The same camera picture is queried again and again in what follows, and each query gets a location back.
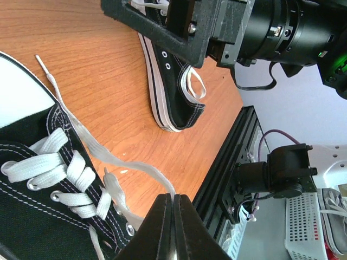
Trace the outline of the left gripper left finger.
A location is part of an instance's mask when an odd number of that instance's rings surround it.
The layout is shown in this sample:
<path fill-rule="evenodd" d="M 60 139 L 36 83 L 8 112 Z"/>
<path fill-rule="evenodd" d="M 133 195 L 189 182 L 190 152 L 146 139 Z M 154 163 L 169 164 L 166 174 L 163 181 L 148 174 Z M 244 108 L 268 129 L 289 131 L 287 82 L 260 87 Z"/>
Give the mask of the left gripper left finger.
<path fill-rule="evenodd" d="M 172 259 L 172 199 L 160 194 L 155 199 L 140 228 L 116 259 Z"/>

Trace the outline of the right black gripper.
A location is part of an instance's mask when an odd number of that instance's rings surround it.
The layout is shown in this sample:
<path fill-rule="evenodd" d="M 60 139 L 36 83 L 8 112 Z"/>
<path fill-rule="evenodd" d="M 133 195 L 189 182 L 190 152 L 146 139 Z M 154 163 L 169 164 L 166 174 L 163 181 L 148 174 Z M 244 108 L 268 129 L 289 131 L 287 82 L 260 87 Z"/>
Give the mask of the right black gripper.
<path fill-rule="evenodd" d="M 206 57 L 218 67 L 236 64 L 254 1 L 170 1 L 166 28 L 127 1 L 101 1 L 104 14 L 184 62 L 200 68 Z"/>

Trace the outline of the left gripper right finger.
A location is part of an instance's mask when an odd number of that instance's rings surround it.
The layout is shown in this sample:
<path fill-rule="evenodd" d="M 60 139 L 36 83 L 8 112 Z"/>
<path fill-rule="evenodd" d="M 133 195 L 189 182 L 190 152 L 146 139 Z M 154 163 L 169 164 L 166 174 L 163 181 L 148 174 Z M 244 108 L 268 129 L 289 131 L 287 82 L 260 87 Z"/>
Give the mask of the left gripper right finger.
<path fill-rule="evenodd" d="M 209 234 L 188 196 L 174 196 L 173 217 L 177 259 L 230 259 Z"/>

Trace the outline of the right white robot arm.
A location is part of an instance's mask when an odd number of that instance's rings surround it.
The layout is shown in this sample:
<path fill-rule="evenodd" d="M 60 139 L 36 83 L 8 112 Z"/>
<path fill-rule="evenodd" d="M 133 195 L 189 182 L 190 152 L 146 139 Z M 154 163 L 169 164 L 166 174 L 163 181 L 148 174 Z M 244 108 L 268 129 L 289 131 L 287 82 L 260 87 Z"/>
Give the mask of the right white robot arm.
<path fill-rule="evenodd" d="M 267 60 L 292 77 L 315 65 L 346 98 L 346 1 L 102 1 L 101 9 L 196 68 L 206 57 L 230 70 Z"/>

